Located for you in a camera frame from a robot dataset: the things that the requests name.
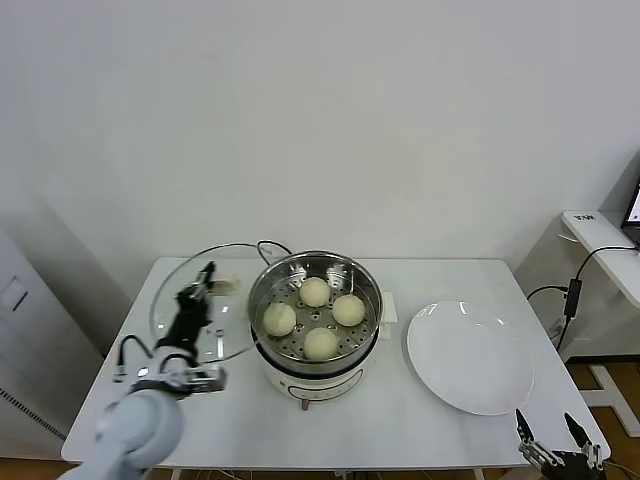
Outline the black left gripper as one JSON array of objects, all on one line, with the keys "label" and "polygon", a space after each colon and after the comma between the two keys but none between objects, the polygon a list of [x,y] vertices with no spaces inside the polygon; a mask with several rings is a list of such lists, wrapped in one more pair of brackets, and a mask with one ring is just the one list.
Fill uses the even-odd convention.
[{"label": "black left gripper", "polygon": [[168,333],[158,341],[158,347],[173,347],[197,353],[196,342],[202,328],[209,324],[209,303],[205,298],[214,281],[216,265],[208,262],[198,273],[196,282],[176,295],[178,312]]}]

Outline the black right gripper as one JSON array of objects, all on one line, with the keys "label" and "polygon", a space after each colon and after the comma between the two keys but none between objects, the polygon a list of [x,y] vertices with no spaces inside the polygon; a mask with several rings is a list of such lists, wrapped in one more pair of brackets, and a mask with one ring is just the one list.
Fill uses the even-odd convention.
[{"label": "black right gripper", "polygon": [[[529,463],[544,463],[545,454],[536,442],[524,415],[519,409],[515,410],[515,415],[520,437],[518,450]],[[541,474],[552,480],[603,480],[601,446],[591,442],[584,428],[569,413],[564,413],[564,419],[581,453],[555,451],[562,464],[545,463]]]}]

